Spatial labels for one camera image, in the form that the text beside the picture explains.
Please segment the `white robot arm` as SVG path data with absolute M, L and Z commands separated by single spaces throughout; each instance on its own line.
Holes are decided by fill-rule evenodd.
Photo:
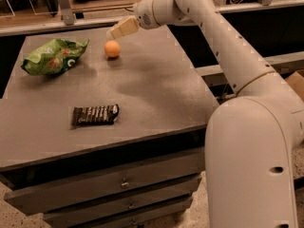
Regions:
M 133 10 L 107 38 L 192 22 L 236 95 L 206 128 L 210 227 L 298 228 L 292 151 L 304 140 L 302 99 L 213 0 L 142 0 Z

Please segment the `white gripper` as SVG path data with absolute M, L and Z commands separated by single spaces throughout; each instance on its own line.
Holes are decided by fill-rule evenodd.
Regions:
M 114 40 L 135 33 L 141 26 L 143 29 L 154 29 L 156 20 L 153 14 L 154 0 L 142 0 L 133 6 L 134 15 L 127 16 L 106 32 L 106 38 Z

